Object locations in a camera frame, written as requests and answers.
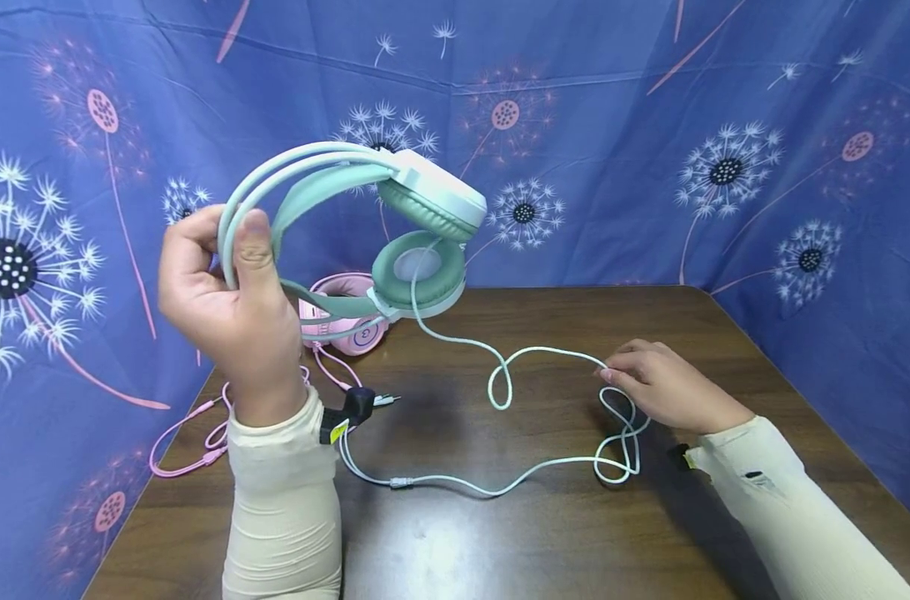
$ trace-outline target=mint green headphones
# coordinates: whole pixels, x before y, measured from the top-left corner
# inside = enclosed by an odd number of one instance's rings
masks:
[[[465,291],[465,253],[459,245],[472,239],[481,227],[487,212],[485,196],[411,150],[390,152],[347,142],[316,142],[267,160],[250,172],[228,199],[217,228],[220,257],[233,255],[235,232],[248,210],[286,179],[320,167],[324,168],[292,185],[278,209],[272,222],[276,257],[285,229],[298,217],[337,194],[369,183],[377,184],[379,196],[389,207],[425,230],[406,233],[382,248],[372,265],[374,285],[366,297],[318,295],[283,279],[282,285],[293,294],[328,313],[304,324],[315,326],[374,314],[380,315],[377,320],[390,323],[415,318],[412,279],[417,279],[415,299],[422,318],[441,314],[454,305]],[[232,260],[222,260],[222,270],[229,288],[237,289]],[[372,324],[369,321],[360,328]],[[305,339],[323,341],[329,336]]]

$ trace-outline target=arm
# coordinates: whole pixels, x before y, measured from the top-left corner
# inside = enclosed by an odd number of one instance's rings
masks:
[[[910,598],[908,583],[805,474],[768,419],[701,436],[687,458],[712,478],[781,598]]]
[[[318,442],[322,412],[314,387],[301,410],[277,424],[242,425],[232,411],[228,461],[235,503],[223,600],[339,598],[337,454]]]

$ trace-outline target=fingernail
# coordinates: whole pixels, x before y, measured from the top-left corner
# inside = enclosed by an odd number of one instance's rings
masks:
[[[265,214],[264,210],[252,210],[245,215],[245,220],[242,221],[242,233],[245,235],[264,238],[271,231],[272,226],[269,225],[269,216]]]

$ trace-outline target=dandelion print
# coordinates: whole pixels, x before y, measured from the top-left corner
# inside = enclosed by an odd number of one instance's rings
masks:
[[[786,82],[793,82],[797,80],[798,77],[802,75],[800,67],[798,67],[797,62],[790,62],[789,64],[782,65],[782,75],[775,77],[775,81],[769,83],[769,86],[766,89],[775,88],[775,84],[785,80]]]
[[[390,152],[413,150],[429,160],[434,160],[438,152],[438,135],[430,130],[418,110],[405,108],[399,114],[391,103],[384,100],[377,103],[374,108],[359,105],[349,110],[348,119],[340,122],[339,131],[333,135],[333,139],[360,144],[374,150],[385,149]],[[356,196],[372,194],[375,197],[385,239],[391,240],[385,222],[385,208],[378,196],[378,186],[369,184],[355,187],[352,193]]]
[[[859,102],[822,138],[822,156],[814,160],[817,166],[753,214],[728,242],[725,252],[766,210],[811,178],[822,179],[823,195],[848,204],[878,179],[891,174],[910,144],[910,110],[905,105],[903,97],[889,94]]]
[[[852,54],[842,55],[837,62],[840,69],[838,69],[838,73],[835,73],[835,77],[832,77],[832,82],[835,83],[835,80],[841,77],[842,73],[845,73],[845,70],[848,69],[849,66],[861,64],[864,58],[861,50],[855,50]]]
[[[777,295],[785,309],[789,312],[798,310],[819,298],[832,280],[841,240],[841,227],[829,222],[809,221],[778,244],[775,266],[726,283],[712,291],[712,295],[748,279],[772,274],[777,284]]]
[[[0,379],[9,380],[27,350],[44,345],[90,383],[147,408],[160,402],[128,396],[85,371],[72,354],[82,324],[102,316],[105,294],[90,285],[105,262],[83,237],[68,200],[49,177],[33,178],[20,160],[0,153]]]
[[[44,564],[53,585],[88,585],[150,476],[147,454],[135,450],[116,456],[82,482],[44,544]]]
[[[398,46],[392,43],[392,36],[384,33],[381,36],[375,38],[375,43],[378,44],[378,54],[375,55],[375,63],[373,66],[378,68],[378,62],[380,61],[383,54],[387,54],[390,57],[394,56],[394,53],[398,50]]]
[[[476,146],[462,166],[460,178],[476,158],[488,156],[504,165],[528,157],[552,125],[555,92],[546,89],[532,71],[520,66],[498,69],[481,77],[468,96],[467,114],[460,127]]]
[[[468,258],[469,264],[482,250],[495,242],[507,244],[513,251],[540,248],[564,223],[565,202],[551,185],[532,177],[506,185],[494,198],[485,223],[497,229]]]
[[[211,194],[203,187],[192,187],[182,177],[169,178],[161,196],[161,208],[165,215],[166,225],[175,225],[188,215],[195,213],[198,207],[211,202]]]
[[[217,50],[215,63],[221,64],[222,61],[225,61],[228,51],[232,50],[232,45],[235,43],[235,38],[238,37],[238,31],[242,29],[242,21],[245,21],[245,15],[248,13],[248,5],[251,4],[251,1],[252,0],[242,0],[242,6],[240,6],[238,12],[235,13],[232,25],[228,26],[228,31],[225,32],[225,37],[222,39],[222,45],[219,47],[219,50]]]
[[[445,21],[442,25],[432,27],[432,38],[442,40],[442,55],[438,57],[440,61],[445,58],[445,46],[448,45],[448,40],[454,39],[456,36],[455,24],[451,21]]]
[[[688,154],[684,169],[678,173],[681,187],[675,192],[678,206],[692,208],[692,223],[678,267],[678,283],[685,283],[685,255],[695,223],[710,217],[732,216],[742,204],[754,200],[770,177],[772,166],[782,160],[781,143],[779,131],[765,132],[765,127],[756,121],[744,127],[722,126],[715,137]]]
[[[745,0],[740,0],[740,2],[737,5],[735,5],[734,8],[732,8],[732,11],[729,12],[728,14],[726,14],[725,18],[723,18],[722,21],[718,25],[715,26],[715,29],[708,32],[708,35],[706,37],[703,37],[701,42],[698,42],[697,44],[695,44],[695,47],[693,49],[691,49],[690,51],[688,51],[688,54],[683,56],[681,61],[676,62],[672,66],[672,68],[668,69],[668,71],[664,75],[662,75],[662,78],[659,78],[659,80],[655,84],[653,84],[653,86],[651,88],[649,88],[648,92],[645,95],[646,96],[652,95],[653,91],[661,88],[662,86],[664,86],[665,82],[670,80],[671,77],[674,77],[675,74],[678,73],[678,70],[683,68],[683,66],[685,64],[687,64],[689,61],[691,61],[691,59],[693,59],[693,57],[696,54],[698,54],[699,50],[702,49],[702,46],[705,46],[709,42],[710,39],[714,38],[716,33],[722,31],[722,27],[724,27],[725,24],[728,23],[728,19],[731,19],[732,17],[734,17],[735,13],[738,12],[738,9],[741,8],[743,4],[745,4]],[[677,10],[677,14],[676,14],[676,25],[675,25],[676,31],[678,29],[680,29],[680,27],[682,26],[682,10],[683,10],[683,7],[681,5],[678,6],[678,10]]]
[[[33,67],[46,109],[58,123],[57,138],[61,144],[74,156],[94,154],[105,160],[135,285],[141,294],[149,332],[156,339],[152,304],[135,259],[119,197],[119,186],[125,179],[145,178],[149,160],[140,128],[129,118],[131,106],[117,93],[113,71],[97,60],[91,47],[73,39],[36,49]]]

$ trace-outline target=yellow label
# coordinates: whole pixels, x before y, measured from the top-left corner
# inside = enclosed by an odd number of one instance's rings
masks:
[[[331,435],[328,436],[329,443],[335,443],[338,441],[338,438],[342,436],[346,431],[348,431],[348,419],[342,421],[340,424],[336,425],[332,430]]]

